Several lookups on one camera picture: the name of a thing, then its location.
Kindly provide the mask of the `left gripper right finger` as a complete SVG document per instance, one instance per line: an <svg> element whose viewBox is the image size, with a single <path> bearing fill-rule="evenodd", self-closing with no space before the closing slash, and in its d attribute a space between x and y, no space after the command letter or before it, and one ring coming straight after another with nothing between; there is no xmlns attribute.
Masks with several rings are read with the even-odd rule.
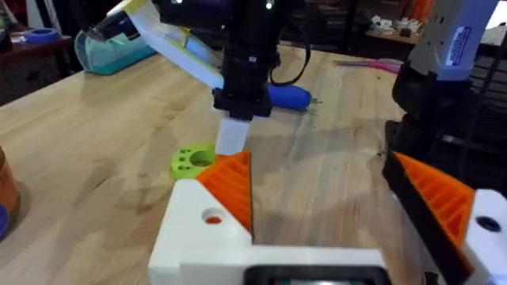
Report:
<svg viewBox="0 0 507 285"><path fill-rule="evenodd" d="M424 284L506 285L506 198L400 152L382 170L429 256Z"/></svg>

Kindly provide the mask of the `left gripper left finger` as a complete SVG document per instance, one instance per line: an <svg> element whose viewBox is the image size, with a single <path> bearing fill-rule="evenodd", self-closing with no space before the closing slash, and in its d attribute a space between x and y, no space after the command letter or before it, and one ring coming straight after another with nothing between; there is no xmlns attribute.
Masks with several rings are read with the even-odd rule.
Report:
<svg viewBox="0 0 507 285"><path fill-rule="evenodd" d="M221 156L172 189L148 263L152 284L240 284L253 245L250 153Z"/></svg>

